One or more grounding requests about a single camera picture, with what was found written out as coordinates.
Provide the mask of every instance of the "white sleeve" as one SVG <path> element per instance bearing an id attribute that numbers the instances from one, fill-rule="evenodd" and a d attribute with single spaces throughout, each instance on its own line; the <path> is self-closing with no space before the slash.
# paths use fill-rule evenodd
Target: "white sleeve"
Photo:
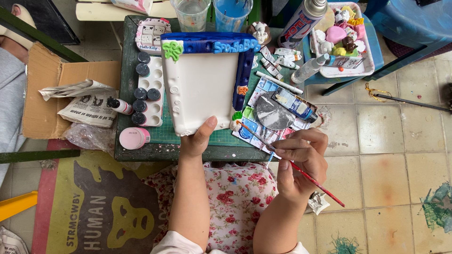
<path id="1" fill-rule="evenodd" d="M 176 231 L 168 231 L 151 254 L 203 254 L 204 251 L 196 243 L 183 237 Z"/>
<path id="2" fill-rule="evenodd" d="M 309 254 L 309 252 L 303 247 L 301 242 L 298 242 L 293 250 L 285 253 L 285 254 Z"/>

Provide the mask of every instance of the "cardboard box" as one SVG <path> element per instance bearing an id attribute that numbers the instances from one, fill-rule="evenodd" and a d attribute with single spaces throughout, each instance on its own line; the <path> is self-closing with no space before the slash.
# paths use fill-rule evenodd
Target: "cardboard box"
<path id="1" fill-rule="evenodd" d="M 50 98 L 44 101 L 38 90 L 85 79 L 119 89 L 120 77 L 120 61 L 63 63 L 59 56 L 42 44 L 35 43 L 28 52 L 27 89 L 22 117 L 24 136 L 35 139 L 59 138 L 71 125 L 71 122 L 57 114 L 71 100 Z"/>

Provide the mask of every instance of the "tiled floor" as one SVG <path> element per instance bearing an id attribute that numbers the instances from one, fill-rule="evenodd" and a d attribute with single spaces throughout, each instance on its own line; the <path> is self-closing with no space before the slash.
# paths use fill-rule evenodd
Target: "tiled floor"
<path id="1" fill-rule="evenodd" d="M 121 50 L 108 22 L 80 22 L 74 6 L 54 0 L 81 39 L 69 48 L 89 61 L 120 60 Z M 115 28 L 122 36 L 121 22 Z M 381 44 L 385 62 L 395 57 Z M 452 53 L 406 66 L 370 88 L 393 96 L 445 107 L 445 83 L 452 73 Z M 307 99 L 332 115 L 322 131 L 329 136 L 325 156 L 329 164 L 324 186 L 341 199 L 320 215 L 305 215 L 298 237 L 311 254 L 334 253 L 333 240 L 347 238 L 365 254 L 441 253 L 452 251 L 452 235 L 427 227 L 420 198 L 435 190 L 452 174 L 452 117 L 445 112 L 370 97 L 364 81 L 330 96 L 329 85 L 309 85 Z M 28 140 L 23 151 L 44 150 L 47 141 Z M 272 163 L 276 172 L 278 164 Z M 11 165 L 0 188 L 0 200 L 38 188 L 37 162 Z M 0 222 L 31 247 L 35 208 Z"/>

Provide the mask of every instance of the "hand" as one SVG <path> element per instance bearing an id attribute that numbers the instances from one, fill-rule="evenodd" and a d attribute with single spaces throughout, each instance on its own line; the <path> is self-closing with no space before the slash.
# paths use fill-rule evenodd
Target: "hand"
<path id="1" fill-rule="evenodd" d="M 323 158 L 328 145 L 328 136 L 316 128 L 299 130 L 288 135 L 287 139 L 272 143 L 275 153 L 282 159 L 278 166 L 278 191 L 289 201 L 300 202 L 301 198 L 310 196 L 317 186 L 296 169 L 292 170 L 289 160 L 323 184 L 326 180 L 328 164 Z"/>
<path id="2" fill-rule="evenodd" d="M 180 137 L 180 158 L 193 158 L 201 156 L 209 143 L 209 136 L 217 126 L 217 117 L 207 119 L 195 134 Z"/>

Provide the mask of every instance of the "pink floral fabric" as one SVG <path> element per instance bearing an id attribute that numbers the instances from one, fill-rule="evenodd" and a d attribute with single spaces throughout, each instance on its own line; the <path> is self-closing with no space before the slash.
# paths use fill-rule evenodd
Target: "pink floral fabric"
<path id="1" fill-rule="evenodd" d="M 170 215 L 175 177 L 171 167 L 143 180 L 159 195 L 159 207 Z M 261 213 L 278 194 L 273 173 L 261 164 L 226 164 L 213 168 L 204 164 L 210 205 L 207 252 L 219 249 L 228 254 L 252 254 L 253 234 Z M 168 231 L 168 221 L 154 239 L 157 245 Z"/>

